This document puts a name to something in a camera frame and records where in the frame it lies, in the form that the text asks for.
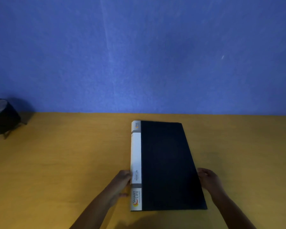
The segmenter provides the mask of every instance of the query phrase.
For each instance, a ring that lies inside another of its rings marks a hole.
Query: binder cover
[[[181,123],[131,123],[131,211],[207,209]]]

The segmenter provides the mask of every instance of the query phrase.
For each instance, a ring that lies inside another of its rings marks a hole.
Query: binder spine
[[[141,172],[141,121],[131,123],[131,159],[132,172],[130,210],[142,210],[142,172]]]

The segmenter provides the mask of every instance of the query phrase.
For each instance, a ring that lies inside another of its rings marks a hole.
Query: table surface
[[[69,228],[120,169],[133,120],[180,122],[196,167],[214,170],[258,228],[286,229],[286,117],[35,113],[0,135],[0,228]],[[226,228],[208,210],[130,212],[121,199],[102,228]]]

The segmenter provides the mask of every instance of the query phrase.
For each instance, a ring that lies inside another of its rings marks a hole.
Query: human hand
[[[112,181],[107,185],[105,191],[109,193],[110,206],[113,206],[120,197],[128,196],[127,193],[121,193],[121,191],[126,187],[131,179],[130,170],[120,170],[118,174],[112,179]]]
[[[218,195],[226,194],[216,173],[210,169],[204,168],[198,168],[197,171],[201,186],[210,193],[212,198]]]

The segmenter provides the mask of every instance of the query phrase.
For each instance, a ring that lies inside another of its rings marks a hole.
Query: blue wall
[[[286,0],[0,0],[0,98],[286,115]]]

